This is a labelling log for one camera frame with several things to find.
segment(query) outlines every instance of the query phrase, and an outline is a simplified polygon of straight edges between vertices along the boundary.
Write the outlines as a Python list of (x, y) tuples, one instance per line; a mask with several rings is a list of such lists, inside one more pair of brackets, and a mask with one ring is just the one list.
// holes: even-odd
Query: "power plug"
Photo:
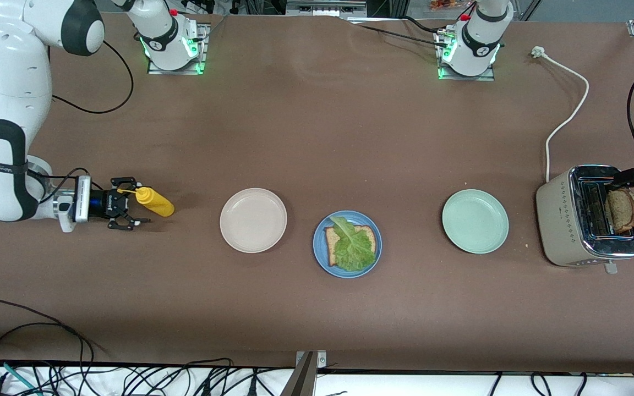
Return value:
[(536, 46), (535, 48), (533, 48), (533, 50), (530, 52), (530, 55), (532, 55), (533, 58), (539, 58), (540, 56), (546, 57), (546, 53), (544, 53), (544, 47), (540, 46)]

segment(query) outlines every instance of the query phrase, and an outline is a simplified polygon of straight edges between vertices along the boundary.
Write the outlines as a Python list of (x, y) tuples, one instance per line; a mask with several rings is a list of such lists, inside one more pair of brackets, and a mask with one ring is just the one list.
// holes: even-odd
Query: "yellow squeeze bottle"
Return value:
[(165, 196), (150, 187), (139, 187), (134, 191), (139, 204), (146, 206), (163, 217), (168, 217), (176, 211), (176, 207)]

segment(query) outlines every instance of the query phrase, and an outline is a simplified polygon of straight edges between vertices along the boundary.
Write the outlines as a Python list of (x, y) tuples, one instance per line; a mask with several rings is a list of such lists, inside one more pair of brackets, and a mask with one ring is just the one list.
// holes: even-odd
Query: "stainless steel toaster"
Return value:
[(544, 254), (558, 266), (605, 264), (634, 257), (634, 228), (613, 229), (606, 191), (619, 170), (607, 165), (579, 165), (537, 191), (539, 233)]

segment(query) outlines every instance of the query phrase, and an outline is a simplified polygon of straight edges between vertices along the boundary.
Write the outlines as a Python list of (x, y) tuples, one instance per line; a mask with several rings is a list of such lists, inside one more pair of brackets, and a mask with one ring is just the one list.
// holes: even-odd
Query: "toast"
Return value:
[[(365, 230), (365, 234), (368, 236), (368, 240), (370, 240), (370, 250), (375, 253), (375, 234), (373, 234), (373, 230), (367, 225), (355, 225), (355, 229), (358, 231)], [(337, 241), (339, 241), (339, 235), (337, 235), (337, 231), (334, 231), (334, 227), (327, 227), (324, 229), (327, 234), (327, 250), (329, 251), (329, 266), (333, 267), (337, 265), (337, 257), (334, 255), (334, 246), (337, 245)]]
[(608, 191), (606, 204), (611, 212), (616, 234), (634, 227), (634, 194), (627, 188)]

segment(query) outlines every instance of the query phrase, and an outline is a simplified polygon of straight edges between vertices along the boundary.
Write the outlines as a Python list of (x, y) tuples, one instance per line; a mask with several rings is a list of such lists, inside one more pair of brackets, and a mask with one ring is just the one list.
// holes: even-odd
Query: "brown table surface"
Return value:
[[(206, 74), (149, 76), (124, 15), (107, 38), (136, 86), (129, 103), (90, 115), (51, 106), (31, 155), (96, 181), (133, 175), (177, 208), (132, 233), (103, 222), (64, 234), (53, 220), (0, 223), (0, 298), (57, 316), (107, 361), (184, 363), (229, 356), (282, 366), (325, 349), (336, 368), (634, 371), (634, 259), (609, 276), (543, 256), (534, 195), (546, 136), (583, 83), (591, 92), (551, 145), (551, 172), (579, 163), (634, 166), (627, 90), (634, 38), (621, 24), (512, 23), (495, 82), (438, 80), (432, 48), (337, 18), (229, 17)], [(377, 26), (427, 38), (401, 22)], [(128, 76), (108, 48), (52, 52), (54, 92), (87, 108), (116, 105)], [(277, 193), (289, 216), (262, 254), (219, 232), (226, 200)], [(442, 206), (488, 191), (510, 233), (494, 253), (447, 239)], [(334, 278), (312, 254), (315, 226), (337, 210), (370, 216), (384, 240), (367, 276)], [(0, 306), (0, 334), (35, 316)], [(77, 341), (38, 328), (0, 358), (78, 358)]]

